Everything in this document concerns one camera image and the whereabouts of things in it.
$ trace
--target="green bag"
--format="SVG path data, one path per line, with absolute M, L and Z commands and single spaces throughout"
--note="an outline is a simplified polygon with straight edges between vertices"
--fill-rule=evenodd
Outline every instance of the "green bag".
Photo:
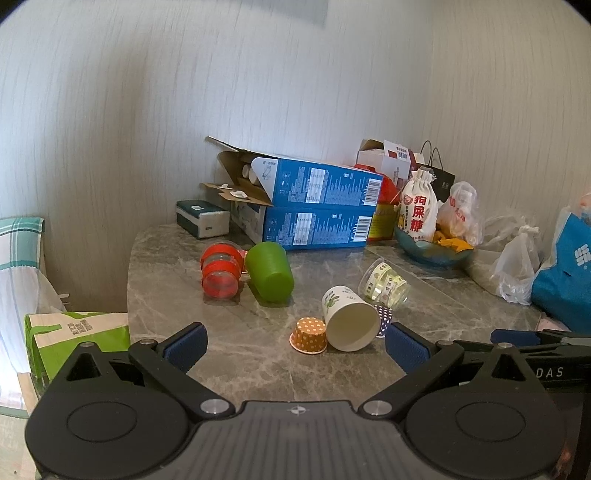
M 126 313 L 60 312 L 25 317 L 25 338 L 31 373 L 49 385 L 81 342 L 95 342 L 104 352 L 129 348 Z

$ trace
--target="green cup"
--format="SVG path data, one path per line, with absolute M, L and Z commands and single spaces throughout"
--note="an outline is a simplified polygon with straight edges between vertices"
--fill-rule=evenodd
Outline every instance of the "green cup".
M 276 242 L 263 242 L 246 254 L 246 269 L 259 295 L 271 303 L 289 299 L 294 277 L 285 249 Z

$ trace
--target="metal screw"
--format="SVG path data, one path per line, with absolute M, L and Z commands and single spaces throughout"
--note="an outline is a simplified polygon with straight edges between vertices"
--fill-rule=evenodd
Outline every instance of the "metal screw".
M 379 417 L 392 411 L 392 405 L 384 400 L 371 400 L 363 404 L 365 413 Z
M 210 415 L 219 415 L 229 409 L 230 404 L 221 398 L 210 398 L 201 402 L 199 408 Z

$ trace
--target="black circular disc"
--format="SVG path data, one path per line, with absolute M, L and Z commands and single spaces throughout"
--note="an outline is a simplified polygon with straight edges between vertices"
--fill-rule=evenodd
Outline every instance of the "black circular disc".
M 187 436 L 174 399 L 136 385 L 117 392 L 53 393 L 25 431 L 33 459 L 64 478 L 116 480 L 162 465 Z
M 438 390 L 412 406 L 405 428 L 433 465 L 476 480 L 542 473 L 564 445 L 562 420 L 544 393 Z

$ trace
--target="blue tote bag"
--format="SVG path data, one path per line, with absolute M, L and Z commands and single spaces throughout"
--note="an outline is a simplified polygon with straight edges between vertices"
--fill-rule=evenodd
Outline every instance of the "blue tote bag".
M 591 227 L 563 209 L 531 300 L 574 332 L 591 333 Z

